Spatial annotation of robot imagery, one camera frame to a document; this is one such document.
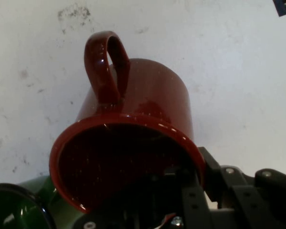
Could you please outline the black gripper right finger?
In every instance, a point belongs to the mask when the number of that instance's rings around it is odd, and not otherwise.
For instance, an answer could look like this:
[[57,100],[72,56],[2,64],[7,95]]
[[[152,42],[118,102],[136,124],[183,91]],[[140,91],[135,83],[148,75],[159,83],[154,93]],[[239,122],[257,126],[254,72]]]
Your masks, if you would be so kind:
[[204,190],[217,209],[210,210],[214,229],[286,229],[286,174],[264,168],[253,177],[221,166],[205,147]]

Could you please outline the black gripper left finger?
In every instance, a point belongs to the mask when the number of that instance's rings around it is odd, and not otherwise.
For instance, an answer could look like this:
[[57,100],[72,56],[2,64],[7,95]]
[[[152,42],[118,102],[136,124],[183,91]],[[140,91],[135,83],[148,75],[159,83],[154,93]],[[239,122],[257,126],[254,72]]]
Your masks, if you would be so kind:
[[195,170],[172,167],[145,175],[79,217],[75,229],[193,229],[208,213]]

